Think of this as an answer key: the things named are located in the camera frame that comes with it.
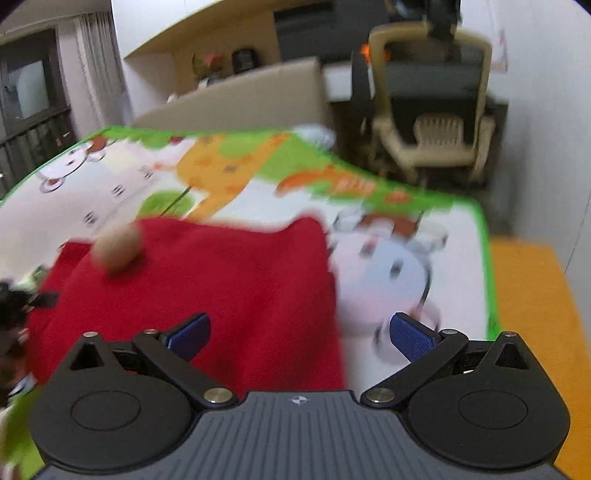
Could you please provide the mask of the orange floor mat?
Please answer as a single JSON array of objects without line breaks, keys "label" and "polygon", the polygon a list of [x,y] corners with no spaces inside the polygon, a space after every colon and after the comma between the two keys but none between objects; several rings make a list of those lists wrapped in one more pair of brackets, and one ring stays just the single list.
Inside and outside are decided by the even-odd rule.
[{"label": "orange floor mat", "polygon": [[490,249],[501,327],[522,336],[570,412],[556,464],[572,479],[588,479],[590,359],[566,277],[549,246],[495,237]]}]

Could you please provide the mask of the orange object on desk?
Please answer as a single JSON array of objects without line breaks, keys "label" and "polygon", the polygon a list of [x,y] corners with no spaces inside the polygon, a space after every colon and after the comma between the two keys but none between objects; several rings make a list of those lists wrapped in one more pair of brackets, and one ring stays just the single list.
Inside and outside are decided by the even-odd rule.
[{"label": "orange object on desk", "polygon": [[365,58],[366,62],[368,64],[370,64],[370,44],[369,43],[363,44],[361,46],[360,54],[362,54],[363,58]]}]

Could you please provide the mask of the potted plant with red leaves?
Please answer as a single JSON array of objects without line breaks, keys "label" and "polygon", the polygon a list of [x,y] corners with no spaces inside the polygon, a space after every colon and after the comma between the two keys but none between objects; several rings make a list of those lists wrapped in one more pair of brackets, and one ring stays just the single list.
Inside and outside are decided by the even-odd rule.
[{"label": "potted plant with red leaves", "polygon": [[205,88],[222,80],[224,57],[221,54],[211,53],[206,55],[192,54],[191,67],[195,87]]}]

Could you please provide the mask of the black kettle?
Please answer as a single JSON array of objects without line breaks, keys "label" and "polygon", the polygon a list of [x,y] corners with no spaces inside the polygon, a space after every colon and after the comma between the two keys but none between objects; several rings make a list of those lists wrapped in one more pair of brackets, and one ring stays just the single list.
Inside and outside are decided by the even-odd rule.
[{"label": "black kettle", "polygon": [[231,54],[232,71],[235,75],[259,68],[259,54],[253,48],[239,48]]}]

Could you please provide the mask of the black monitor screen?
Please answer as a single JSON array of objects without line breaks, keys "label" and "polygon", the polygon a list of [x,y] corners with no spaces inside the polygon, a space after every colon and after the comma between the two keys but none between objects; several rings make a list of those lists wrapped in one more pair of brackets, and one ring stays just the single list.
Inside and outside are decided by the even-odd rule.
[{"label": "black monitor screen", "polygon": [[321,1],[275,11],[280,58],[317,57],[322,63],[349,60],[367,44],[370,31],[390,22],[384,1]]}]

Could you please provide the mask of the beige mesh office chair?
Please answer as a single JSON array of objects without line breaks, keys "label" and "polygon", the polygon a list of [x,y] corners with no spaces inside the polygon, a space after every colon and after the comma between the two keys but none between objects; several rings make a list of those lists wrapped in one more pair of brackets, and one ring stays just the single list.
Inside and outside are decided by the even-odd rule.
[{"label": "beige mesh office chair", "polygon": [[486,38],[457,26],[415,21],[370,31],[367,167],[410,184],[426,169],[456,168],[482,182],[496,128],[487,111],[492,53]]}]

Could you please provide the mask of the colourful cartoon play mat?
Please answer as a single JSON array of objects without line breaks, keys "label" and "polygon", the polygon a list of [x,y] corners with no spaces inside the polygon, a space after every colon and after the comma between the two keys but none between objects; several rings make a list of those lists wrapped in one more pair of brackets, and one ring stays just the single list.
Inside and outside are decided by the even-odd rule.
[{"label": "colourful cartoon play mat", "polygon": [[386,317],[417,312],[480,339],[497,330],[481,209],[360,172],[329,154],[318,126],[204,136],[111,128],[40,166],[1,199],[1,271],[30,282],[60,246],[132,219],[201,213],[209,222],[280,227],[322,217],[335,242],[338,317],[361,391],[404,365],[375,339]]}]

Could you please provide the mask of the red fleece garment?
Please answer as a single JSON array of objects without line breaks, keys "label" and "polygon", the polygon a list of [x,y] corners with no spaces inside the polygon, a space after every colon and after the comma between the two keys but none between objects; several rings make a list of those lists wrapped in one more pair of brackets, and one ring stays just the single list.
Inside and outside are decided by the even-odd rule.
[{"label": "red fleece garment", "polygon": [[89,242],[63,246],[43,285],[57,302],[27,320],[39,382],[87,331],[127,341],[204,313],[211,337],[193,366],[236,393],[345,388],[335,277],[317,220],[249,231],[152,218],[139,228],[141,254],[113,275],[93,264]]}]

